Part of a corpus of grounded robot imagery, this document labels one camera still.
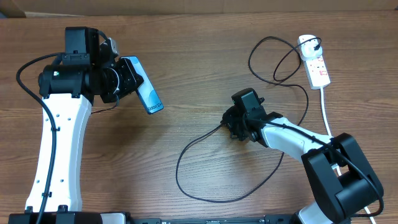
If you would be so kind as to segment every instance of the smartphone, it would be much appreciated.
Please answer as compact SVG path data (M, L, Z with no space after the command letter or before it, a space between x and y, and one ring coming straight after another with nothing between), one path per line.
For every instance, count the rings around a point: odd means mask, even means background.
M152 86L152 83L149 81L149 78L138 58L136 56L123 56L120 60L122 59L130 60L137 74L142 76L144 79L144 82L137 89L137 95L147 113L154 114L162 110L164 108L163 103L157 95L154 86Z

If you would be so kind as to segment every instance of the plug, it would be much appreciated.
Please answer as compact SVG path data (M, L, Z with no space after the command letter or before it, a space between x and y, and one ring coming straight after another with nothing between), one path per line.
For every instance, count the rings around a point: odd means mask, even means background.
M297 43L301 44L311 38L315 38L315 36L310 34L301 35L300 37L298 37ZM313 60L321 56L323 53L322 46L319 45L317 39L313 39L302 44L299 49L300 57L303 61Z

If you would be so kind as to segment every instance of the white cable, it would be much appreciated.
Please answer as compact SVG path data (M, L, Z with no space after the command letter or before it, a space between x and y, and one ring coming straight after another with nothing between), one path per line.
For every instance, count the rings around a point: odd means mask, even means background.
M108 69L112 70L113 73L116 75L116 78L118 78L118 85L117 85L116 89L115 89L114 92L113 92L113 94L115 94L115 93L119 90L119 85L120 85L119 75L118 75L118 73L117 73L113 68L108 68Z
M321 91L321 109L322 109L323 122L325 122L326 132L328 133L329 136L331 136L328 124L328 118L326 117L326 111L325 111L325 97L323 96L323 87L320 88L320 91Z
M326 117L325 96L323 94L323 87L320 88L320 92L321 92L321 110L322 110L323 122L325 122L326 132L328 133L329 136L331 136L331 132L330 132L329 124L328 124L328 118ZM340 167L336 166L335 169L337 171L337 174L339 176L341 176ZM368 209L368 207L364 207L364 209L367 214L371 213L371 211ZM369 218L370 218L372 224L376 224L376 221L374 220L373 217L369 217Z

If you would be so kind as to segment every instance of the wooden table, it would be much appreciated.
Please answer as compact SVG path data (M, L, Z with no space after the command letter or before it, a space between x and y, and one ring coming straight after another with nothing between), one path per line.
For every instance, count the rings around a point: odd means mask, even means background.
M297 122L305 96L297 88L270 86L249 71L251 49L273 35L296 43L302 34L323 39L331 85L325 89L332 132L352 134L383 183L386 207L378 223L398 218L398 12L303 12L206 16L71 17L0 20L0 223L23 212L37 166L42 110L15 80L24 63L64 50L64 28L88 26L117 40L121 55L137 55L165 109L147 115L135 94L120 107L88 122L81 162L84 211L130 211L134 217L258 217L294 213L313 201L302 165L286 156L275 175L250 197L214 204L184 196L175 166L192 139L213 129L232 105L231 95L254 88L268 112ZM252 59L271 79L289 48L269 41ZM38 93L37 63L22 81ZM278 77L297 66L288 57ZM304 68L287 81L303 85L310 98L302 126L325 134L319 91ZM105 108L100 98L95 108ZM252 189L274 169L280 152L237 142L226 128L194 145L180 167L182 187L197 197L228 199ZM377 209L377 203L370 206ZM355 219L354 223L369 223Z

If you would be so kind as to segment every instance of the cardboard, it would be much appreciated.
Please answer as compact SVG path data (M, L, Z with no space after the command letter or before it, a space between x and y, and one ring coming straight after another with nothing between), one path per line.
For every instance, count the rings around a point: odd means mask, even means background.
M0 12L7 17L25 17L25 14L12 0L0 0Z
M0 0L24 12L79 16L394 10L398 0Z

